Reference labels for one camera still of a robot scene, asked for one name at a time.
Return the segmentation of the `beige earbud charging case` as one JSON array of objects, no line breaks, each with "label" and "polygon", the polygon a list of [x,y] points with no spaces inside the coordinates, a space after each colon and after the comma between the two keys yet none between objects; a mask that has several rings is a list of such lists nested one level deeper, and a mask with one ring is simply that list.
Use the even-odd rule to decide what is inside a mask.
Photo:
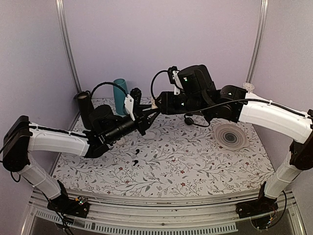
[{"label": "beige earbud charging case", "polygon": [[157,109],[158,108],[156,103],[155,103],[155,100],[153,98],[151,98],[151,108],[152,109]]}]

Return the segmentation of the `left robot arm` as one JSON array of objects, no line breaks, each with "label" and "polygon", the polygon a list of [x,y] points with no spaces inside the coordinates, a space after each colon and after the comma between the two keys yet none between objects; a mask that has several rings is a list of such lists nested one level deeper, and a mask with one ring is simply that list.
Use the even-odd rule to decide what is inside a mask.
[{"label": "left robot arm", "polygon": [[2,164],[37,187],[61,212],[69,212],[73,203],[62,183],[48,173],[30,156],[31,151],[69,153],[86,158],[98,158],[123,136],[137,130],[146,134],[159,109],[139,105],[128,115],[113,113],[109,105],[100,105],[89,114],[91,130],[70,132],[31,123],[20,116],[3,139]]}]

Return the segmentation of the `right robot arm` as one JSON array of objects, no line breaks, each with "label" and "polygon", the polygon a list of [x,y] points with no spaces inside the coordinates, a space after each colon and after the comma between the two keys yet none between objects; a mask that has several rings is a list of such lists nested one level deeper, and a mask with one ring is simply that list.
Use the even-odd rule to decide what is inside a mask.
[{"label": "right robot arm", "polygon": [[297,111],[233,85],[218,90],[205,65],[180,71],[171,67],[166,73],[175,90],[152,95],[162,114],[201,115],[207,122],[221,118],[234,123],[250,123],[292,138],[286,159],[262,184],[259,197],[253,202],[256,213],[264,213],[302,171],[313,167],[312,110]]}]

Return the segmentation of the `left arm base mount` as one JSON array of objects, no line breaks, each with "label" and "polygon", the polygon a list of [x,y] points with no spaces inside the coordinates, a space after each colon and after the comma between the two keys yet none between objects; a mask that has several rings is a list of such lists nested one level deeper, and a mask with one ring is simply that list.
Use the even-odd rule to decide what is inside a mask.
[{"label": "left arm base mount", "polygon": [[90,203],[80,199],[70,199],[67,196],[59,196],[48,202],[47,208],[60,214],[72,215],[80,218],[87,218]]}]

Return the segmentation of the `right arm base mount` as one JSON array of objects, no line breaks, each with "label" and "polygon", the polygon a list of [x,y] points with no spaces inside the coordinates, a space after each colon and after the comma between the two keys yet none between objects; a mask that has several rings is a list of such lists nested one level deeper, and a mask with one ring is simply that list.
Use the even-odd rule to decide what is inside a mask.
[{"label": "right arm base mount", "polygon": [[261,197],[255,200],[241,202],[236,204],[236,213],[239,218],[246,218],[260,215],[263,213],[273,212],[278,209],[276,199]]}]

